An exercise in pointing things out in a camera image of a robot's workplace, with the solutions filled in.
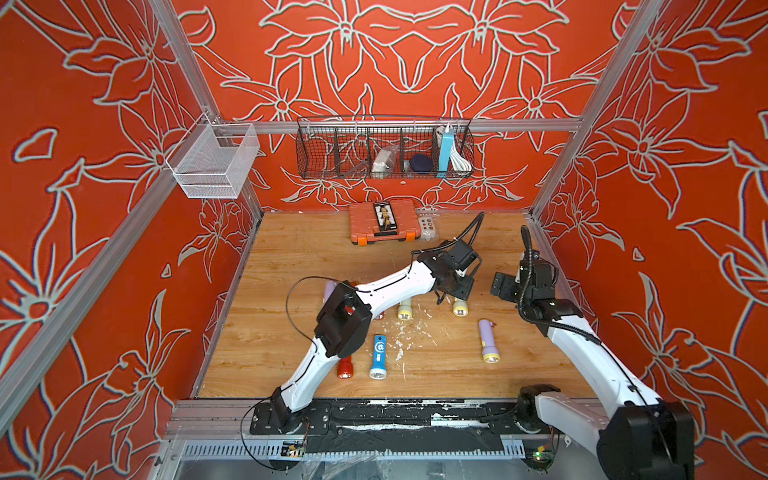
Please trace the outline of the green flashlight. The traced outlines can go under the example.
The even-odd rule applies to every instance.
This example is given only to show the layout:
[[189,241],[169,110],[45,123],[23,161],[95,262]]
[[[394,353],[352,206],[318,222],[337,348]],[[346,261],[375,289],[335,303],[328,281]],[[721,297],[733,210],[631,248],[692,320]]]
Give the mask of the green flashlight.
[[467,301],[456,298],[453,302],[452,312],[457,317],[466,317],[469,314]]
[[411,299],[403,300],[399,304],[397,317],[403,321],[410,321],[413,319],[414,314]]

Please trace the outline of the blue flashlight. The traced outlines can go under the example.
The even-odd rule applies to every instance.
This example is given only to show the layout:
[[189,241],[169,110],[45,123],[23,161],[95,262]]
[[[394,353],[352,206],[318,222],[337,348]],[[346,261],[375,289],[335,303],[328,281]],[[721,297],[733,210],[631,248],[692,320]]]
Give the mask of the blue flashlight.
[[369,376],[373,380],[383,380],[387,377],[386,367],[387,338],[375,335],[373,339],[372,365]]

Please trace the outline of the red flashlight front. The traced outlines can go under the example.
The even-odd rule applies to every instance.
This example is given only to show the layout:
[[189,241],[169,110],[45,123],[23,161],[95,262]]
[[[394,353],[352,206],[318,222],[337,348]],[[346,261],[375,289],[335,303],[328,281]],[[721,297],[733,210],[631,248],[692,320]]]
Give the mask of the red flashlight front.
[[351,379],[354,376],[354,365],[350,356],[344,357],[337,365],[337,377],[342,380]]

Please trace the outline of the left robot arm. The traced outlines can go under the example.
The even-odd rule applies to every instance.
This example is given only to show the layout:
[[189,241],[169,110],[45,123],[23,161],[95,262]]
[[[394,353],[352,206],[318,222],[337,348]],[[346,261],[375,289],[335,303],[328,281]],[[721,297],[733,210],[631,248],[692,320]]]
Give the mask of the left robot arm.
[[448,296],[469,299],[482,264],[473,244],[484,217],[484,213],[477,214],[452,240],[412,251],[412,262],[393,274],[357,286],[342,281],[334,287],[316,316],[308,352],[290,378],[269,397],[279,431],[299,424],[332,368],[365,343],[374,318],[404,300],[430,292],[437,295],[438,303]]

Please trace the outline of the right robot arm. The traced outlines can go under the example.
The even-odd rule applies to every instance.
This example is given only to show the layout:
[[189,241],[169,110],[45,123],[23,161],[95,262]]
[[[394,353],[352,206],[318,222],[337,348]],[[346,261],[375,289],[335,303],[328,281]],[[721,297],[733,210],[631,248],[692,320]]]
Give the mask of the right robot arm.
[[694,426],[681,402],[667,402],[599,339],[581,310],[555,296],[557,268],[521,228],[524,252],[515,275],[495,274],[491,293],[558,347],[596,394],[596,412],[550,384],[520,389],[514,419],[532,433],[552,428],[591,452],[609,479],[692,479]]

